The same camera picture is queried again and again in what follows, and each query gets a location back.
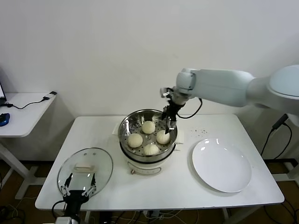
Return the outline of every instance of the computer mouse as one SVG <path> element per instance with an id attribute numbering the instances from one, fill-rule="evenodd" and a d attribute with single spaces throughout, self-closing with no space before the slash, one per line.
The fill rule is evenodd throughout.
<path id="1" fill-rule="evenodd" d="M 0 127 L 7 125 L 9 123 L 10 115 L 9 113 L 0 114 Z"/>

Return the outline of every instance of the white table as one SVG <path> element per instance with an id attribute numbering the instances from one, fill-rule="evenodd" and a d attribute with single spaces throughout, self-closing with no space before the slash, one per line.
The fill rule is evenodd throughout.
<path id="1" fill-rule="evenodd" d="M 57 188 L 58 171 L 73 153 L 88 147 L 106 149 L 112 156 L 114 169 L 107 186 L 83 204 L 82 210 L 205 209 L 284 201 L 283 194 L 235 115 L 196 115 L 191 119 L 180 119 L 178 128 L 185 132 L 184 144 L 180 151 L 171 155 L 171 168 L 155 176 L 130 174 L 118 138 L 112 135 L 115 124 L 122 119 L 118 116 L 76 118 L 36 200 L 38 209 L 50 210 L 62 199 Z M 192 149 L 200 140 L 213 137 L 233 141 L 250 161 L 252 179 L 243 191 L 216 191 L 195 173 L 190 163 Z M 62 210 L 63 204 L 56 208 Z M 226 223 L 237 223 L 257 208 L 243 208 Z"/>
<path id="2" fill-rule="evenodd" d="M 8 103 L 14 104 L 18 107 L 23 107 L 28 103 L 40 101 L 47 94 L 48 93 L 8 93 L 6 94 L 6 98 Z M 0 127 L 0 138 L 17 138 L 29 135 L 44 112 L 53 102 L 54 98 L 55 97 L 38 104 L 29 105 L 21 110 L 14 107 L 0 107 L 0 113 L 10 114 L 9 123 Z M 28 170 L 1 144 L 0 157 L 11 167 L 6 176 L 3 178 L 2 185 L 5 184 L 13 170 L 24 178 L 24 181 L 15 196 L 16 199 L 22 199 L 24 197 L 29 185 L 43 185 L 45 178 L 34 177 L 34 173 L 38 167 L 31 167 L 31 169 Z"/>

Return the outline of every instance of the glass lid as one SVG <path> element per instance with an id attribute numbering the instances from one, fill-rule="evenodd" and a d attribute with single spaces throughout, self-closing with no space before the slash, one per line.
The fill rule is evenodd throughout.
<path id="1" fill-rule="evenodd" d="M 57 184 L 60 192 L 68 179 L 68 190 L 89 190 L 89 197 L 99 193 L 108 183 L 113 170 L 110 154 L 101 148 L 82 149 L 61 166 Z"/>

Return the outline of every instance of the steamed bun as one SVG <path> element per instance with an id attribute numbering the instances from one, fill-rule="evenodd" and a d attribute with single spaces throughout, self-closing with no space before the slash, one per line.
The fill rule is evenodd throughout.
<path id="1" fill-rule="evenodd" d="M 167 143 L 170 142 L 170 134 L 169 133 L 165 134 L 165 130 L 159 131 L 157 133 L 157 142 L 160 143 L 161 145 L 166 145 Z"/>
<path id="2" fill-rule="evenodd" d="M 130 134 L 128 138 L 128 145 L 131 148 L 137 148 L 142 145 L 143 139 L 140 134 Z"/>
<path id="3" fill-rule="evenodd" d="M 155 155 L 159 153 L 159 148 L 154 144 L 148 144 L 143 151 L 145 155 Z"/>
<path id="4" fill-rule="evenodd" d="M 142 125 L 142 131 L 146 134 L 152 134 L 156 129 L 156 125 L 153 121 L 145 121 Z"/>

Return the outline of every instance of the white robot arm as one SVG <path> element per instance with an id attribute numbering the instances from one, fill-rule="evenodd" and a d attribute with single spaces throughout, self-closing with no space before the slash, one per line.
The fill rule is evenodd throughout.
<path id="1" fill-rule="evenodd" d="M 287 113 L 299 126 L 299 65 L 285 67 L 264 78 L 236 70 L 183 69 L 176 86 L 162 88 L 161 97 L 170 99 L 170 105 L 164 108 L 169 130 L 175 127 L 179 109 L 194 97 L 236 107 L 253 104 L 273 108 Z"/>

